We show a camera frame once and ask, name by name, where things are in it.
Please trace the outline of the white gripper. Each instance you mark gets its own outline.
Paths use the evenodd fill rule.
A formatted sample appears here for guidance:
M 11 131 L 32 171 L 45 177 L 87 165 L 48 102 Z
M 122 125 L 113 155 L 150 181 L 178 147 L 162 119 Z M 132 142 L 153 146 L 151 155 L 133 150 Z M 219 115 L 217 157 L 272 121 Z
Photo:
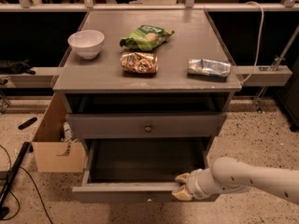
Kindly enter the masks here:
M 175 181 L 186 184 L 172 191 L 172 195 L 180 201 L 204 200 L 217 193 L 217 185 L 209 169 L 197 169 L 175 177 Z

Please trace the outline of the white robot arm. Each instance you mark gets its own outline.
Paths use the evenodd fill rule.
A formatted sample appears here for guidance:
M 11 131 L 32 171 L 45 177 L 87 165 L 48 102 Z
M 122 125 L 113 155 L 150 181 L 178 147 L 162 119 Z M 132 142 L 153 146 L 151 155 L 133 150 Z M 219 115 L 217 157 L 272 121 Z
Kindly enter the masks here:
M 253 187 L 299 204 L 299 171 L 269 168 L 221 157 L 209 168 L 178 175 L 172 195 L 180 201 L 204 200 L 212 195 L 241 193 Z

